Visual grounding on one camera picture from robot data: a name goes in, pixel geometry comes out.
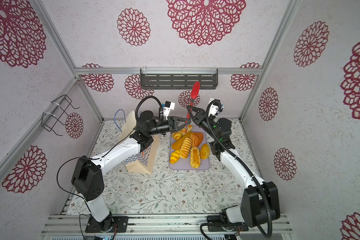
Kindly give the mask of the small yellow striped bun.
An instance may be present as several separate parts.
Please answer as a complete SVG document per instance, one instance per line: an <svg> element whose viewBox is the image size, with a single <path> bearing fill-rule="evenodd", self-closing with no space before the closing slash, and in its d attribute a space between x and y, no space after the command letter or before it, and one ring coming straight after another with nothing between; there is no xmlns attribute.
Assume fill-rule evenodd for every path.
<svg viewBox="0 0 360 240"><path fill-rule="evenodd" d="M171 164L175 164L176 162L178 162L180 159L180 150L175 150L174 152L171 153L170 156L170 163Z"/></svg>

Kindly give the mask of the round golden bun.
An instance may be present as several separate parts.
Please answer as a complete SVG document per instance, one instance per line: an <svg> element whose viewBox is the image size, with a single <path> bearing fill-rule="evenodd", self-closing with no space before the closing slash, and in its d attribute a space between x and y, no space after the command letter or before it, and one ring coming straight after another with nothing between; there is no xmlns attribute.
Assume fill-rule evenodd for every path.
<svg viewBox="0 0 360 240"><path fill-rule="evenodd" d="M210 156L210 147L208 144L203 144L200 149L200 157L202 160L206 160Z"/></svg>

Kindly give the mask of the lavender tray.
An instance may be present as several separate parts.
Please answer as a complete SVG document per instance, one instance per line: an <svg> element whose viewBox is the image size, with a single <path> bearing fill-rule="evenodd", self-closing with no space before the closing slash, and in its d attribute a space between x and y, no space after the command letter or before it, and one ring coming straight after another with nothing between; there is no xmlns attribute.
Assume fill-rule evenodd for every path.
<svg viewBox="0 0 360 240"><path fill-rule="evenodd" d="M193 126L193 129L191 130L192 133L202 133L203 134L203 140L198 145L198 149L201 151L201 148L204 144L207 144L207 134L206 132L197 126ZM205 159L201 158L201 163L198 168L193 168L191 166L191 153L189 153L188 157L186 159L179 158L179 160L176 163L169 163L169 167L172 170L180 170L180 171L205 171L210 168L210 156L208 156Z"/></svg>

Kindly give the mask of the aluminium front rail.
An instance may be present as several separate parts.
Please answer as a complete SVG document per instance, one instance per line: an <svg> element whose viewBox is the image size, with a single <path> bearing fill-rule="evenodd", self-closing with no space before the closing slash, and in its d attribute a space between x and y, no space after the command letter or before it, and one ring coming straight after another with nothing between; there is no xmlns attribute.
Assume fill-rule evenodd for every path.
<svg viewBox="0 0 360 240"><path fill-rule="evenodd" d="M119 225L125 235L199 234L200 225L207 221L207 214L180 215L128 215L128 222ZM81 235L89 218L79 215L50 215L41 236Z"/></svg>

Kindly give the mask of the grey wall shelf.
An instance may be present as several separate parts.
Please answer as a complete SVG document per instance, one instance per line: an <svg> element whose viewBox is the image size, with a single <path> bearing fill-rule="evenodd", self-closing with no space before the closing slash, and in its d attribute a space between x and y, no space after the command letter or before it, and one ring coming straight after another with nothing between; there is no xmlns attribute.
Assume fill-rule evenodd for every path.
<svg viewBox="0 0 360 240"><path fill-rule="evenodd" d="M214 90L218 86L218 70L206 72L167 71L152 72L140 70L140 85L144 90L191 90L195 83L201 90Z"/></svg>

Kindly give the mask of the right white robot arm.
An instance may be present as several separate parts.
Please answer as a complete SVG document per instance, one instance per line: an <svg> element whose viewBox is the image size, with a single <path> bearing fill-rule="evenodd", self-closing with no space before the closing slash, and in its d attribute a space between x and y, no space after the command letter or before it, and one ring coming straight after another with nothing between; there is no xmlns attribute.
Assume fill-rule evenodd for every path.
<svg viewBox="0 0 360 240"><path fill-rule="evenodd" d="M241 203L223 209L221 216L227 224L244 223L270 236L273 221L281 216L278 188L273 182L263 180L242 160L231 141L232 122L226 118L215 119L222 110L219 100L211 100L206 110L187 106L192 122L212 137L212 154L243 188Z"/></svg>

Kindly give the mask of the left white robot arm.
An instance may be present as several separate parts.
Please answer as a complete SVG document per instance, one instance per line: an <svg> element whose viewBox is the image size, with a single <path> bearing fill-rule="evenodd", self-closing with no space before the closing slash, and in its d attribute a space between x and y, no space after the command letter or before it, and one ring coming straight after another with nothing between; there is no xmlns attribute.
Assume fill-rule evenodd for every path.
<svg viewBox="0 0 360 240"><path fill-rule="evenodd" d="M113 222L103 197L104 176L107 172L153 145L155 135L178 132L190 122L190 119L177 116L161 119L151 111L144 111L140 115L131 111L120 140L114 147L93 158L82 156L78 159L72 185L83 196L91 213L90 219L100 224L101 231L107 231Z"/></svg>

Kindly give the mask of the red kitchen tongs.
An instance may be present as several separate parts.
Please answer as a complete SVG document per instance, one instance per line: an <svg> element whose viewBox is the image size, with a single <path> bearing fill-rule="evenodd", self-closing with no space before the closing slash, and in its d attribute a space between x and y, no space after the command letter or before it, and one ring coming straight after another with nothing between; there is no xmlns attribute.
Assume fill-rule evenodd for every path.
<svg viewBox="0 0 360 240"><path fill-rule="evenodd" d="M196 98L199 95L199 91L200 91L200 87L201 84L199 81L195 82L191 91L191 101L190 101L190 106L193 106L195 103Z"/></svg>

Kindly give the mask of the oval topped bread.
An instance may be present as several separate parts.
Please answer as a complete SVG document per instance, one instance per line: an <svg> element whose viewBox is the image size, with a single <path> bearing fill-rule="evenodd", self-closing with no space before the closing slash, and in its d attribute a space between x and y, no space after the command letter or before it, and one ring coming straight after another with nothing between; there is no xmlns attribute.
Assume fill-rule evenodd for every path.
<svg viewBox="0 0 360 240"><path fill-rule="evenodd" d="M201 165L200 150L197 147L193 147L190 152L190 166L194 169L198 169Z"/></svg>

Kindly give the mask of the small round striped bun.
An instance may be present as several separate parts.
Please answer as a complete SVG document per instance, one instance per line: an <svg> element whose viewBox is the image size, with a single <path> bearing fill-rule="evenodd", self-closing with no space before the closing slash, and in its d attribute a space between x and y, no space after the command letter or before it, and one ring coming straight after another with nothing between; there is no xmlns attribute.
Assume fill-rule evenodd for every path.
<svg viewBox="0 0 360 240"><path fill-rule="evenodd" d="M181 137L182 137L182 133L181 133L181 132L175 132L175 133L172 134L172 138L173 138L174 140L178 140L178 139L180 139Z"/></svg>

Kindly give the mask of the twisted light bread roll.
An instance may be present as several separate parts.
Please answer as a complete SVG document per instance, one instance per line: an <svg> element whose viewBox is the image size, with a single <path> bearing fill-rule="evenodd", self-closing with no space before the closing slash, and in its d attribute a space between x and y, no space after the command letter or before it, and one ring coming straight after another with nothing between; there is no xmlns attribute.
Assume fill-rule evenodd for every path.
<svg viewBox="0 0 360 240"><path fill-rule="evenodd" d="M180 133L182 134L182 136L186 135L187 133L191 132L193 129L192 125L187 125L186 127L184 127Z"/></svg>

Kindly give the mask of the brown croissant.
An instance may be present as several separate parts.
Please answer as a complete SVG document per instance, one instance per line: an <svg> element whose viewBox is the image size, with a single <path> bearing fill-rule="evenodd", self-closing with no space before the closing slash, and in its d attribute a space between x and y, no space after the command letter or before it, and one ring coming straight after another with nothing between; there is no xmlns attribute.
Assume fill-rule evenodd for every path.
<svg viewBox="0 0 360 240"><path fill-rule="evenodd" d="M201 132L192 132L191 133L191 141L192 147L198 147L204 139L204 134Z"/></svg>

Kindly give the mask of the striped swirl bread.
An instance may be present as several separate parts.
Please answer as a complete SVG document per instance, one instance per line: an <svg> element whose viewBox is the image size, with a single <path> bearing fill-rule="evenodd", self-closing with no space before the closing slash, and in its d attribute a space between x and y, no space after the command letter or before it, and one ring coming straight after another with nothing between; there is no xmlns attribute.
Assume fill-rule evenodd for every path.
<svg viewBox="0 0 360 240"><path fill-rule="evenodd" d="M180 158L181 159L188 158L191 148L192 148L192 140L190 138L185 138L180 148L180 153L179 153Z"/></svg>

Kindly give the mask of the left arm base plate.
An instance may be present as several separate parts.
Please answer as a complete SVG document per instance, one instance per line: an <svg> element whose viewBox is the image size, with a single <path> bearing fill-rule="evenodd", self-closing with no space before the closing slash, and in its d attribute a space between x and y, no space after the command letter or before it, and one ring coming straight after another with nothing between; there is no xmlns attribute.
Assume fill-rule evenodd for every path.
<svg viewBox="0 0 360 240"><path fill-rule="evenodd" d="M125 233L127 231L129 217L106 218L97 222L93 217L89 218L85 233Z"/></svg>

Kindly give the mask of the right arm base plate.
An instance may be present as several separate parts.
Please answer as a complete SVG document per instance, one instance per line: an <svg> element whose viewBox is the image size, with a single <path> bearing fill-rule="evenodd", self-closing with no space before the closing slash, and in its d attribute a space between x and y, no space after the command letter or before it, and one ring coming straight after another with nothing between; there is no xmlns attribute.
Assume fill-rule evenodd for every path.
<svg viewBox="0 0 360 240"><path fill-rule="evenodd" d="M229 223L220 216L207 216L209 232L247 232L249 227L245 223Z"/></svg>

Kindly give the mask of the long orange bread loaf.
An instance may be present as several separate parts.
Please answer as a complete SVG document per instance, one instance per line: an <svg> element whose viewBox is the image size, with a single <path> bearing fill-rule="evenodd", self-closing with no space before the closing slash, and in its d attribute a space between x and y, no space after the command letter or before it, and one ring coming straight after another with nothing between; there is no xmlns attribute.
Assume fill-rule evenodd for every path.
<svg viewBox="0 0 360 240"><path fill-rule="evenodd" d="M183 145L183 142L186 138L190 138L191 137L192 132L186 133L184 136L180 137L178 140L176 140L173 144L172 144L172 149L173 150L179 150L181 148L181 146Z"/></svg>

